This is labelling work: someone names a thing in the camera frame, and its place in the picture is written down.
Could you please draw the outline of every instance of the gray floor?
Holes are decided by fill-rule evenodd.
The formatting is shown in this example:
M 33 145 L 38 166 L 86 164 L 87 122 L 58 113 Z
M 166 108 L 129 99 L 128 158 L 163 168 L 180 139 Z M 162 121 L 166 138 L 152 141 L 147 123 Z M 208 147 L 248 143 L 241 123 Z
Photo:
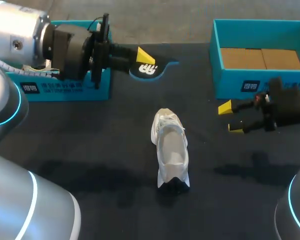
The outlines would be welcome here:
M 213 19 L 300 20 L 300 0 L 8 0 L 49 11 L 53 20 L 110 14 L 122 44 L 209 42 Z

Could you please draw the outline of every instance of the shoelace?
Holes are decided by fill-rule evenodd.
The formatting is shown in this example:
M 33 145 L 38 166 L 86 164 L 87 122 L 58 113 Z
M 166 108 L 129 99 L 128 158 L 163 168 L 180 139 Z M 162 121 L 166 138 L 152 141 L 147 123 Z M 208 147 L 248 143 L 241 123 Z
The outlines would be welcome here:
M 160 116 L 159 117 L 159 123 L 157 125 L 157 131 L 159 132 L 159 130 L 163 126 L 165 126 L 167 124 L 173 124 L 173 125 L 177 124 L 180 128 L 182 128 L 183 130 L 185 130 L 184 127 L 179 123 L 179 121 L 176 120 L 174 117 L 176 117 L 175 114 L 169 114 L 169 115 L 162 115 L 162 116 Z

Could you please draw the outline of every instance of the cable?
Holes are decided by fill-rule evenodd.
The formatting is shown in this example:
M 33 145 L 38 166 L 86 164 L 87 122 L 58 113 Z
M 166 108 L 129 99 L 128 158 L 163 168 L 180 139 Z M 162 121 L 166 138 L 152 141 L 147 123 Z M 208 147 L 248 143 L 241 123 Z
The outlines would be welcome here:
M 90 23 L 90 25 L 89 25 L 89 27 L 87 28 L 87 30 L 90 31 L 90 28 L 91 28 L 92 24 L 94 24 L 95 21 L 97 21 L 97 20 L 99 20 L 99 19 L 102 19 L 102 18 L 103 18 L 102 16 L 96 17 L 96 18 Z
M 44 77 L 44 78 L 55 78 L 57 74 L 55 73 L 47 73 L 47 72 L 35 72 L 35 71 L 23 71 L 21 69 L 15 68 L 13 66 L 10 66 L 9 64 L 6 64 L 4 61 L 0 60 L 0 68 L 3 69 L 6 72 L 14 73 L 18 75 L 24 75 L 24 76 L 34 76 L 34 77 Z

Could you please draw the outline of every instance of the printed logo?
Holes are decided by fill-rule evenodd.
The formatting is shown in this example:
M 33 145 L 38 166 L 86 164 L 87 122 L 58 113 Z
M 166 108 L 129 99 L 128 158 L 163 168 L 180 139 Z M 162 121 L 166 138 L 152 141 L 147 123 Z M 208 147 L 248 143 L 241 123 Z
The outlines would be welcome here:
M 39 94 L 39 88 L 35 82 L 20 82 L 20 86 L 25 94 Z
M 241 92 L 254 93 L 258 91 L 260 81 L 246 80 L 243 81 Z
M 156 72 L 157 68 L 158 68 L 158 66 L 155 66 L 155 65 L 142 64 L 139 67 L 139 72 L 143 73 L 143 74 L 147 74 L 147 75 L 153 75 Z

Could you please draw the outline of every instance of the black table surface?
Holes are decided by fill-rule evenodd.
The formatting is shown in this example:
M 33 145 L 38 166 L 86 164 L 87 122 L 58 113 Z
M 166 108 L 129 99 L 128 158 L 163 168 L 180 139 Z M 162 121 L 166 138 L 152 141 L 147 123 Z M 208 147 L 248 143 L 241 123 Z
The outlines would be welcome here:
M 300 166 L 300 125 L 247 135 L 218 116 L 208 44 L 145 45 L 177 58 L 154 82 L 113 74 L 104 102 L 31 103 L 0 155 L 62 186 L 78 200 L 80 240 L 274 240 L 274 210 Z M 157 191 L 150 131 L 160 108 L 188 138 L 188 193 Z

